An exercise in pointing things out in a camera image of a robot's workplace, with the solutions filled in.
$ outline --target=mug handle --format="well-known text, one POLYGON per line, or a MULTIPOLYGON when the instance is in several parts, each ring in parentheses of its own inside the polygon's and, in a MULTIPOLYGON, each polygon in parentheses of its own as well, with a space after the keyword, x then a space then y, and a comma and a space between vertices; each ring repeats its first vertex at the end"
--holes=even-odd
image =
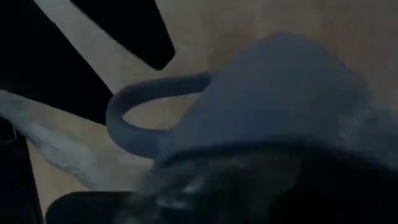
POLYGON ((138 128, 126 122, 123 116, 131 108, 150 100, 202 92, 210 82, 210 73, 204 72, 124 87, 112 97, 106 110, 106 127, 111 139, 127 152, 153 159, 159 151, 159 140, 167 136, 168 130, 138 128))

